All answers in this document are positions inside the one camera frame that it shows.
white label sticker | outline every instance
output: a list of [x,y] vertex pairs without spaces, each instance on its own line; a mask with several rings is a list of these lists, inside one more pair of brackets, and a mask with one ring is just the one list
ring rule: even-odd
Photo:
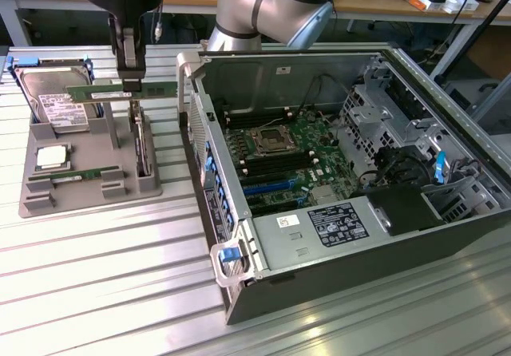
[[92,93],[93,99],[110,99],[110,98],[130,98],[131,93],[123,93],[122,91],[114,91],[112,93]]
[[277,218],[277,223],[279,224],[280,228],[285,228],[290,226],[296,226],[297,224],[300,224],[300,221],[298,220],[298,216],[288,215]]
[[289,73],[291,73],[290,66],[277,67],[277,75],[283,75],[283,74],[289,74]]
[[53,127],[87,125],[84,105],[71,102],[69,94],[40,95],[39,101]]

cable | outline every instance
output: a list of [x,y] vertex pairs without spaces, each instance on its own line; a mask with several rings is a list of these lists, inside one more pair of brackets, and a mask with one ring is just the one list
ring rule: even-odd
[[153,19],[151,21],[151,31],[150,31],[150,35],[151,35],[151,44],[154,45],[154,21],[156,19],[156,9],[153,10]]
[[459,162],[460,162],[460,160],[456,159],[456,160],[453,160],[453,163],[451,163],[450,169],[449,169],[449,177],[447,178],[446,184],[450,183],[450,181],[453,179],[454,171],[455,171],[456,167],[458,166]]
[[362,177],[363,176],[369,175],[369,174],[378,175],[378,173],[379,173],[378,170],[369,170],[369,171],[364,172],[361,176],[358,177],[358,184],[362,184]]
[[426,167],[425,164],[423,164],[419,159],[417,159],[413,156],[410,156],[410,155],[405,155],[405,158],[410,159],[410,160],[414,161],[415,163],[417,163],[419,165],[419,167],[421,168],[421,170],[424,172],[424,174],[430,180],[430,184],[433,183],[433,178],[431,177],[430,171],[428,170],[428,168]]
[[158,22],[156,23],[156,27],[154,28],[154,38],[155,42],[158,43],[163,35],[163,25],[161,23],[161,14],[163,13],[163,2],[158,7]]
[[[454,26],[454,25],[456,24],[456,21],[458,20],[458,18],[459,18],[459,16],[460,16],[461,12],[462,12],[462,11],[463,11],[463,9],[465,8],[465,5],[466,5],[466,3],[467,3],[468,1],[469,1],[469,0],[465,0],[465,1],[463,2],[463,5],[461,5],[460,10],[459,10],[459,11],[458,11],[458,13],[456,14],[456,17],[454,17],[454,20],[451,22],[451,24],[450,24],[451,26]],[[431,58],[433,58],[435,55],[437,55],[437,54],[438,54],[438,52],[440,51],[440,49],[441,49],[442,47],[444,47],[448,41],[449,41],[449,36],[447,36],[447,38],[445,39],[445,41],[444,41],[441,45],[437,45],[437,47],[433,49],[433,52],[429,55],[429,57],[428,57],[428,58],[426,58],[426,59],[424,59],[424,60],[420,61],[420,62],[418,63],[418,65],[421,65],[421,64],[423,64],[423,63],[428,63],[428,62],[430,61],[430,59],[431,59]]]
[[303,107],[307,103],[307,99],[309,97],[309,93],[311,92],[312,87],[313,87],[314,83],[317,80],[319,80],[319,89],[318,89],[318,93],[316,94],[314,99],[319,97],[319,94],[321,93],[321,90],[323,88],[323,81],[322,81],[323,77],[330,78],[336,85],[341,87],[346,92],[347,96],[350,96],[350,91],[347,89],[347,87],[341,81],[339,81],[336,77],[334,77],[333,75],[331,75],[329,73],[322,73],[322,74],[319,74],[319,75],[315,75],[311,79],[311,83],[309,84],[309,87],[308,87],[307,91],[305,92],[305,97],[303,97],[302,103],[300,104],[300,106],[296,110],[295,115],[293,116],[293,118],[296,118],[298,116],[299,112],[302,111]]
[[260,129],[260,128],[262,128],[262,127],[266,127],[266,126],[272,125],[272,124],[274,124],[275,122],[281,121],[282,119],[284,119],[284,118],[277,118],[277,119],[274,119],[273,121],[268,122],[268,123],[266,123],[265,125],[259,126],[259,127],[258,127],[258,129]]
[[406,25],[406,28],[408,29],[408,31],[410,32],[410,36],[412,38],[415,38],[414,32],[412,31],[412,29],[411,29],[410,25],[408,24],[408,22],[405,22],[405,25]]

table leg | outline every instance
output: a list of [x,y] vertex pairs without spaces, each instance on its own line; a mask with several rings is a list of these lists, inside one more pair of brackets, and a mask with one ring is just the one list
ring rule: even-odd
[[431,73],[430,77],[434,80],[434,78],[442,74],[447,66],[454,60],[454,58],[458,55],[460,50],[463,48],[463,45],[467,43],[470,36],[476,31],[476,29],[479,27],[479,23],[472,23],[469,25],[463,26],[463,28],[460,30],[456,38],[454,39],[453,43],[451,43],[450,47],[438,63],[437,67],[434,68],[433,72]]
[[23,20],[18,16],[16,0],[0,0],[0,15],[14,46],[32,45]]
[[353,31],[353,26],[355,26],[355,22],[356,20],[355,19],[351,19],[349,22],[348,22],[348,26],[346,28],[346,32],[348,33],[351,33]]

cpu socket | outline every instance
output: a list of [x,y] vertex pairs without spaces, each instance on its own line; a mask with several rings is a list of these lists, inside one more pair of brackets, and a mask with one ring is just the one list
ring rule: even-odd
[[251,130],[257,152],[261,155],[295,151],[296,145],[286,126],[272,126]]

workbench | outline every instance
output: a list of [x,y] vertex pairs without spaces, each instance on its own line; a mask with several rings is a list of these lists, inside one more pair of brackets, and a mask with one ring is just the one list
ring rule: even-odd
[[[277,45],[266,49],[281,48]],[[318,44],[334,49],[335,44]],[[175,81],[176,55],[148,48],[147,81]],[[13,48],[14,57],[92,58],[117,78],[109,46]],[[176,99],[143,101],[163,194],[23,220],[18,198],[30,110],[0,85],[0,354],[496,354],[511,343],[511,235],[453,257],[224,325],[224,306],[178,133]],[[113,103],[115,115],[125,102]],[[343,277],[342,270],[333,277]]]
[[[461,14],[456,22],[458,28],[454,31],[457,34],[453,34],[453,41],[432,72],[432,77],[442,73],[450,64],[497,2],[498,0],[490,4],[482,3],[475,12]],[[348,30],[352,29],[353,20],[451,23],[455,15],[443,11],[421,12],[402,0],[334,0],[334,6],[337,15],[332,17],[351,20]],[[15,46],[30,45],[23,21],[17,15],[19,9],[101,10],[86,0],[0,0],[0,15]],[[214,14],[216,0],[164,0],[163,11]],[[511,5],[504,8],[493,24],[511,25]]]

